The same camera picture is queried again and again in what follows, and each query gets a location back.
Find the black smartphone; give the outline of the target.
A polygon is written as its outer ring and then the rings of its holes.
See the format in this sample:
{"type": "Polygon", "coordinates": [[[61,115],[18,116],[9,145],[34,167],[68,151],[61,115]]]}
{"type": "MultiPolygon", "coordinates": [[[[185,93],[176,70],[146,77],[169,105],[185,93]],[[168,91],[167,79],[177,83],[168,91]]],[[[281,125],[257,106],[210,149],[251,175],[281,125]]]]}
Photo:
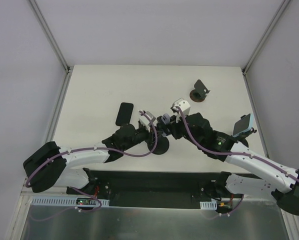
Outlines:
{"type": "Polygon", "coordinates": [[[116,126],[129,124],[133,114],[134,104],[129,102],[122,102],[119,106],[117,117],[115,120],[116,126]]]}

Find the black round-base phone stand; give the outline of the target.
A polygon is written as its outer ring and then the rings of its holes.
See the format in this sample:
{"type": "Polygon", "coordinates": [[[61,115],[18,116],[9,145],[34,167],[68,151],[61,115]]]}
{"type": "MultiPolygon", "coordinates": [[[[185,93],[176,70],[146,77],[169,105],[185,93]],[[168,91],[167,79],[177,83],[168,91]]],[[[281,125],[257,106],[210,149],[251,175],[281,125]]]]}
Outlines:
{"type": "Polygon", "coordinates": [[[154,155],[163,155],[169,150],[170,142],[161,129],[158,127],[155,127],[155,129],[157,137],[155,137],[154,131],[151,130],[145,142],[148,150],[154,155]]]}

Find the brown-base black phone stand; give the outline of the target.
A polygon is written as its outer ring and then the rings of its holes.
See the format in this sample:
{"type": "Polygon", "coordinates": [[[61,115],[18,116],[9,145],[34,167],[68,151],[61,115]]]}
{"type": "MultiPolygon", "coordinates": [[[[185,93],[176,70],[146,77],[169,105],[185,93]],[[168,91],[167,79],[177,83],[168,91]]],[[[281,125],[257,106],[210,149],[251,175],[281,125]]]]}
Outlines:
{"type": "Polygon", "coordinates": [[[203,102],[207,95],[210,93],[210,90],[204,85],[204,83],[198,79],[194,84],[194,89],[190,92],[189,97],[192,101],[196,103],[203,102]]]}

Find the lavender case smartphone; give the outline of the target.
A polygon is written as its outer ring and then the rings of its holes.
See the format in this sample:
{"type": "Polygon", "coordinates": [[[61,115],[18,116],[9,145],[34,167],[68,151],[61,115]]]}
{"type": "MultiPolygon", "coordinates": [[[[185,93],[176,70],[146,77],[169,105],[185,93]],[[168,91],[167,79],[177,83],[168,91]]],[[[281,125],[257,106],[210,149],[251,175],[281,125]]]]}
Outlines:
{"type": "Polygon", "coordinates": [[[161,135],[163,137],[167,137],[170,134],[170,131],[168,129],[168,125],[170,124],[170,122],[171,118],[167,113],[157,118],[156,127],[161,132],[161,135]]]}

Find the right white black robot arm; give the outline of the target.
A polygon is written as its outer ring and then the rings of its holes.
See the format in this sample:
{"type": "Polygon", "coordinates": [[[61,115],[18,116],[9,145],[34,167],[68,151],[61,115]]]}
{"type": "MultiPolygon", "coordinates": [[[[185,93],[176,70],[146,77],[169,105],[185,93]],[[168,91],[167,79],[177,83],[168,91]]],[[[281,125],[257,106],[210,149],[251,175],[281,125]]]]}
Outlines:
{"type": "Polygon", "coordinates": [[[214,191],[219,197],[230,193],[260,196],[282,210],[299,216],[299,168],[288,167],[256,154],[239,138],[214,130],[200,113],[187,116],[164,114],[157,124],[166,135],[184,138],[208,157],[240,167],[255,178],[223,172],[214,191]]]}

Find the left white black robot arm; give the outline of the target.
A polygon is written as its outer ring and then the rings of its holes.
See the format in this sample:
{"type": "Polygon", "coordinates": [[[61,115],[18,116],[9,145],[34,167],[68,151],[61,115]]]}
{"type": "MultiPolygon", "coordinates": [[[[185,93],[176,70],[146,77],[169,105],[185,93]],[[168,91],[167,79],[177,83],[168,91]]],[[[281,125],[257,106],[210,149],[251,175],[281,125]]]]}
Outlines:
{"type": "Polygon", "coordinates": [[[114,134],[92,147],[70,148],[57,146],[49,141],[36,150],[23,163],[27,175],[25,186],[34,193],[44,192],[51,187],[74,187],[89,195],[95,190],[85,165],[104,164],[123,156],[136,157],[126,151],[142,142],[151,142],[154,152],[158,145],[158,132],[154,125],[122,125],[114,134]]]}

